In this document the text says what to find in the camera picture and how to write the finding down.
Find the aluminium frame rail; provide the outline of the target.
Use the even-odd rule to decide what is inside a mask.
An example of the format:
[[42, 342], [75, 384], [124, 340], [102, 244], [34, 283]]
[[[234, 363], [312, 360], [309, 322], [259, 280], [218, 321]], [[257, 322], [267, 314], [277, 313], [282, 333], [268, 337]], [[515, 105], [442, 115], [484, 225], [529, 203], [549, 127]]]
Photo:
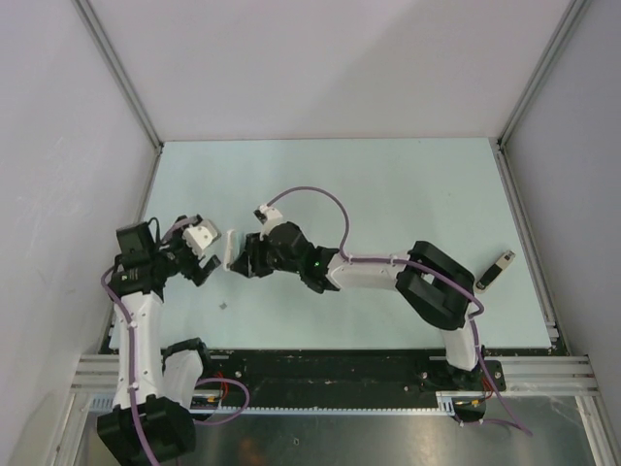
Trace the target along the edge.
[[[326, 382], [386, 381], [417, 383], [429, 380], [445, 358], [414, 352], [246, 351], [216, 354], [215, 371], [249, 384], [261, 377], [289, 377]], [[586, 356], [487, 356], [488, 371], [509, 396], [586, 396], [599, 393]], [[118, 357], [84, 355], [70, 385], [73, 392], [115, 392]]]

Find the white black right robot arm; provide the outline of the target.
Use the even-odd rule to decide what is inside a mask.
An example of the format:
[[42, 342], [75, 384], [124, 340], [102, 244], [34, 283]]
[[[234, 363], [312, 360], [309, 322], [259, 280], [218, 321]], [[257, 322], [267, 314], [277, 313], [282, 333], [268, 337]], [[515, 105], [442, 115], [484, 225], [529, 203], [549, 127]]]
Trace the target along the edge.
[[418, 241], [388, 257], [345, 258], [336, 248], [314, 245], [290, 221], [269, 232], [226, 233], [224, 268], [249, 279], [289, 273], [315, 293], [350, 288], [399, 293], [429, 325], [441, 332], [449, 381], [470, 389], [482, 378], [478, 339], [470, 323], [474, 276], [433, 244]]

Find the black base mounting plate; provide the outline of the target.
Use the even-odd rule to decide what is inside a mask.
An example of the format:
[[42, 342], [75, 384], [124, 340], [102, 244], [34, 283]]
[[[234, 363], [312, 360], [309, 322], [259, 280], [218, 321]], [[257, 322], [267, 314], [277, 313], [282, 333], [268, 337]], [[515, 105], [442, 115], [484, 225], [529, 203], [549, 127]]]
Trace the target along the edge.
[[221, 407], [246, 413], [325, 414], [435, 409], [453, 396], [469, 420], [507, 388], [497, 360], [472, 370], [450, 366], [436, 350], [216, 350], [199, 354], [203, 390]]

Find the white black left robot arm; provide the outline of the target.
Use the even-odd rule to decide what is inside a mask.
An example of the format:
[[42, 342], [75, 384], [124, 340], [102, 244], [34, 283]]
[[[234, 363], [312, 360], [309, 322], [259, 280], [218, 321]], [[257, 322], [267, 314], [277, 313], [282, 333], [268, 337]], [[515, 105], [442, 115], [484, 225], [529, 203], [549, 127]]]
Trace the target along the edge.
[[180, 216], [166, 233], [146, 221], [116, 231], [119, 253], [101, 283], [117, 317], [118, 377], [97, 433], [121, 465], [158, 465], [195, 448], [193, 390], [212, 381], [214, 365], [200, 338], [162, 346], [164, 287], [175, 276], [204, 284], [220, 265], [208, 254], [219, 237], [199, 215]]

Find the light blue staple box sleeve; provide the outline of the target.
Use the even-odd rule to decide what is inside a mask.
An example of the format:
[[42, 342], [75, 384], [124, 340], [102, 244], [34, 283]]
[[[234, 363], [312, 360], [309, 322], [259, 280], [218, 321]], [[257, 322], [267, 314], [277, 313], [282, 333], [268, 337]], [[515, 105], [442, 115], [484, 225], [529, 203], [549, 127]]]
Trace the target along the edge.
[[226, 232], [225, 248], [222, 259], [223, 269], [227, 272], [232, 271], [232, 266], [240, 253], [239, 234], [235, 229]]

